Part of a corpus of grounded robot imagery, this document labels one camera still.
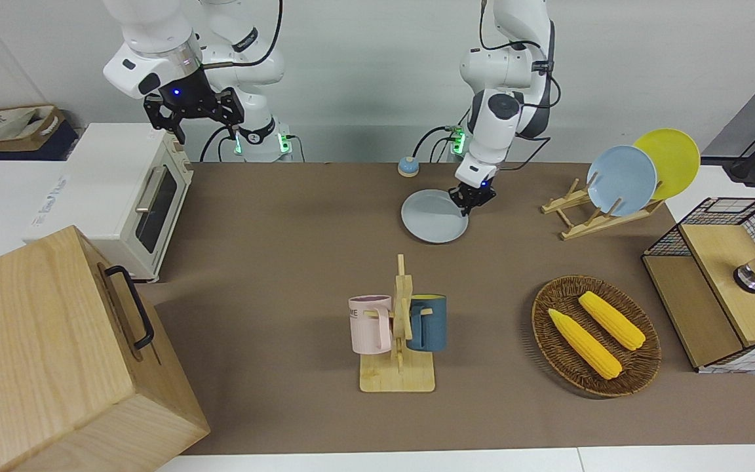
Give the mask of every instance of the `wicker basket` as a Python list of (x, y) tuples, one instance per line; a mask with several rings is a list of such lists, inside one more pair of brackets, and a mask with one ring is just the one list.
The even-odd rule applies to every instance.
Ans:
[[(608, 334), (584, 308), (578, 297), (592, 290), (631, 320), (645, 334), (640, 349), (629, 351)], [(605, 380), (575, 352), (555, 328), (548, 308), (575, 319), (599, 340), (623, 365), (616, 379)], [(652, 382), (660, 367), (660, 343), (651, 320), (629, 296), (604, 281), (584, 275), (567, 275), (546, 284), (532, 305), (532, 328), (543, 356), (567, 382), (599, 397), (623, 397), (641, 391)]]

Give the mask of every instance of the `yellow plate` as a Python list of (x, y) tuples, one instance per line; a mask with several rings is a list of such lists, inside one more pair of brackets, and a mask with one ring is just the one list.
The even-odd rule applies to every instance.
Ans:
[(635, 141), (634, 146), (647, 153), (657, 169), (660, 182), (654, 191), (654, 200), (674, 197), (698, 175), (701, 153), (698, 145), (679, 129), (662, 128), (649, 131)]

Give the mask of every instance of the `plate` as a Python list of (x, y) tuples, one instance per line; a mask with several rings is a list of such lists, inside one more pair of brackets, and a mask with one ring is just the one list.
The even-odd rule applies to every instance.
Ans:
[[(645, 334), (645, 343), (640, 349), (625, 349), (579, 305), (579, 296), (587, 290), (604, 298)], [(549, 308), (575, 319), (618, 359), (623, 372), (611, 380), (599, 376), (555, 328), (547, 311)], [(532, 304), (532, 329), (537, 346), (555, 372), (581, 391), (597, 397), (635, 394), (652, 382), (660, 368), (660, 341), (648, 315), (617, 287), (593, 277), (567, 275), (546, 284)]]
[(674, 197), (686, 190), (698, 175), (701, 152), (695, 141), (679, 129), (649, 131), (636, 140), (634, 146), (647, 153), (657, 169), (660, 185), (654, 191), (655, 200)]
[(587, 181), (598, 173), (587, 194), (602, 212), (610, 212), (618, 198), (623, 200), (613, 212), (624, 217), (648, 205), (657, 186), (657, 170), (647, 153), (633, 146), (616, 146), (606, 150), (590, 165)]
[(449, 243), (468, 228), (468, 217), (443, 190), (421, 190), (407, 197), (401, 219), (413, 236), (437, 245)]

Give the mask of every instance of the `wooden crate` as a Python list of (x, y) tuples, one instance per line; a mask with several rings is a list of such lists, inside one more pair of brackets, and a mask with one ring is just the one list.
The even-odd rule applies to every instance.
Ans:
[(153, 471), (208, 433), (155, 309), (147, 344), (108, 266), (74, 227), (0, 257), (0, 471)]
[(691, 255), (642, 257), (692, 367), (734, 361), (755, 350), (755, 294), (733, 280), (755, 258), (740, 225), (681, 224)]

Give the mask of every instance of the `wire mesh cabinet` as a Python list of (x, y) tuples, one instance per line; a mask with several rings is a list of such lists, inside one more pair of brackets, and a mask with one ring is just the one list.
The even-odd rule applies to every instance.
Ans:
[(700, 373), (755, 373), (755, 294), (732, 279), (755, 257), (755, 198), (710, 198), (642, 255)]

